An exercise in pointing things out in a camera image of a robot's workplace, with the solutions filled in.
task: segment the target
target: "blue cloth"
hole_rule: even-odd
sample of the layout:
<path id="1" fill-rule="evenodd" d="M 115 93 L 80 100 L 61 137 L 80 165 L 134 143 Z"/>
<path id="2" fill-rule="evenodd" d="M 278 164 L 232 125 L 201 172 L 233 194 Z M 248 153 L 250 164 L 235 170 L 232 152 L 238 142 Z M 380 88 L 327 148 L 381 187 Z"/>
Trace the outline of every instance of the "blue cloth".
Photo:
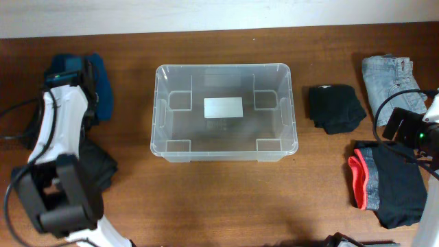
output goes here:
<path id="1" fill-rule="evenodd" d="M 409 58 L 395 58 L 392 55 L 373 56 L 363 60 L 363 79 L 366 83 L 369 104 L 375 116 L 378 107 L 390 96 L 402 90 L 419 89 L 413 77 L 413 62 Z M 378 116 L 378 126 L 389 121 L 395 107 L 414 113 L 425 113 L 427 96 L 420 93 L 406 93 L 390 100 Z"/>
<path id="2" fill-rule="evenodd" d="M 46 78 L 48 75 L 61 73 L 65 71 L 76 71 L 82 68 L 81 57 L 73 54 L 58 54 L 52 59 L 52 64 L 44 73 Z M 96 116 L 100 121 L 107 121 L 111 119 L 114 99 L 110 81 L 108 80 L 107 72 L 105 70 L 104 61 L 98 54 L 85 57 L 97 69 L 95 71 L 96 93 L 99 97 L 97 103 Z"/>

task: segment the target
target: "navy blue garment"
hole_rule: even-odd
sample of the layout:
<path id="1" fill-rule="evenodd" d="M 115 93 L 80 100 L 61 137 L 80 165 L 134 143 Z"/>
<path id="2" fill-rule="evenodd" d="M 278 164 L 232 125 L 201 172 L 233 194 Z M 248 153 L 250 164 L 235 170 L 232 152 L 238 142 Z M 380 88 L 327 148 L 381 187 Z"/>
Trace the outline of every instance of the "navy blue garment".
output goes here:
<path id="1" fill-rule="evenodd" d="M 46 78 L 48 75 L 55 73 L 80 69 L 75 63 L 74 58 L 80 57 L 72 54 L 58 54 L 54 56 L 50 68 L 44 72 L 44 77 Z M 96 110 L 97 119 L 99 121 L 108 121 L 111 119 L 114 99 L 112 96 L 110 81 L 108 80 L 107 72 L 105 70 L 104 61 L 98 54 L 86 56 L 85 58 L 96 68 L 95 79 L 97 79 L 97 83 L 95 90 L 99 97 Z"/>

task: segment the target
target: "wooden table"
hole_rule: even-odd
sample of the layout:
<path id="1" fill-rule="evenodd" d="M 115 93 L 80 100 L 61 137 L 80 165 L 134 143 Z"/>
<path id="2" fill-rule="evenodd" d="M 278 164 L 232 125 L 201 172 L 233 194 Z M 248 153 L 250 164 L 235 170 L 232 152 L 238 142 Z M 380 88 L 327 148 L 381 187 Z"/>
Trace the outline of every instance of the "wooden table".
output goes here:
<path id="1" fill-rule="evenodd" d="M 105 214 L 138 246 L 262 246 L 321 240 L 341 232 L 359 241 L 409 246 L 417 225 L 386 230 L 372 211 L 351 205 L 346 164 L 355 140 L 371 140 L 372 117 L 362 58 L 392 53 L 414 61 L 422 89 L 439 81 L 439 23 L 295 27 L 223 32 L 116 34 L 0 40 L 0 108 L 35 97 L 43 71 L 59 53 L 97 52 L 115 94 L 111 121 L 89 136 L 118 162 L 104 192 Z M 150 152 L 155 70 L 161 64 L 283 62 L 292 70 L 299 149 L 277 163 L 168 163 Z M 307 91 L 349 84 L 368 116 L 349 134 L 326 135 L 309 119 Z M 20 130 L 32 107 L 2 119 Z M 0 143 L 0 196 L 29 151 Z M 33 230 L 15 194 L 11 216 L 34 244 L 52 243 Z M 0 221 L 2 246 L 14 246 Z"/>

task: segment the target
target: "white wall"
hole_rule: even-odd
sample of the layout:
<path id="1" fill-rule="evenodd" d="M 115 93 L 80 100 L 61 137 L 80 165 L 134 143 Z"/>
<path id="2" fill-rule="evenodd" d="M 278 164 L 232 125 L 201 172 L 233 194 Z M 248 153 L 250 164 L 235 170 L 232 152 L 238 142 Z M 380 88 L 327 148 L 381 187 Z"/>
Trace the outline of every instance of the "white wall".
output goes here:
<path id="1" fill-rule="evenodd" d="M 0 38 L 439 21 L 438 0 L 0 0 Z"/>

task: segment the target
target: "clear plastic storage bin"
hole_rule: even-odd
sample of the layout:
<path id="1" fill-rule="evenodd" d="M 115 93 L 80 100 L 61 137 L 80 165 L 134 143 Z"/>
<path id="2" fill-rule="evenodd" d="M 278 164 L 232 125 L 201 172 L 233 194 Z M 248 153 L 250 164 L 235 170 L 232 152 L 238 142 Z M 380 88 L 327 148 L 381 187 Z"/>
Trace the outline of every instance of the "clear plastic storage bin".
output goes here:
<path id="1" fill-rule="evenodd" d="M 162 65 L 151 151 L 169 162 L 278 161 L 298 149 L 285 64 Z"/>

